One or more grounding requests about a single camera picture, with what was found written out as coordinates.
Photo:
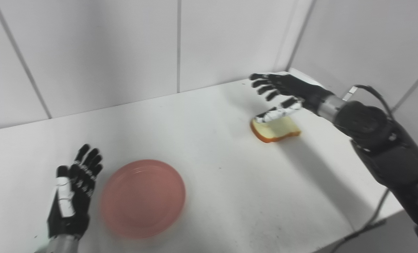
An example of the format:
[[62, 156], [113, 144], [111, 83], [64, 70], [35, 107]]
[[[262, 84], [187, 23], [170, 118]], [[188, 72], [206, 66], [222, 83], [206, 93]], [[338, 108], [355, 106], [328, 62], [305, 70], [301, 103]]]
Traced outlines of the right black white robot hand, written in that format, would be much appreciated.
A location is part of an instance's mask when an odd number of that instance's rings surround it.
[[277, 96], [289, 97], [277, 106], [256, 115], [254, 120], [257, 123], [271, 122], [289, 116], [302, 108], [317, 113], [321, 104], [334, 95], [319, 85], [310, 84], [289, 73], [253, 73], [249, 76], [249, 80], [252, 81], [252, 88], [257, 88], [259, 95], [268, 92], [265, 97], [268, 102]]

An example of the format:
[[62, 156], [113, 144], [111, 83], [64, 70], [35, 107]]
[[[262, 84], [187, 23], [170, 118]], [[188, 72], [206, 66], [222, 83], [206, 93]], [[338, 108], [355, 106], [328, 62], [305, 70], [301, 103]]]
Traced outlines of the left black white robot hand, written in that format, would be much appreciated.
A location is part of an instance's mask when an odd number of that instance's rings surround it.
[[50, 240], [63, 234], [80, 239], [87, 231], [91, 198], [103, 169], [101, 161], [99, 149], [84, 144], [71, 165], [56, 169], [56, 192], [47, 218]]

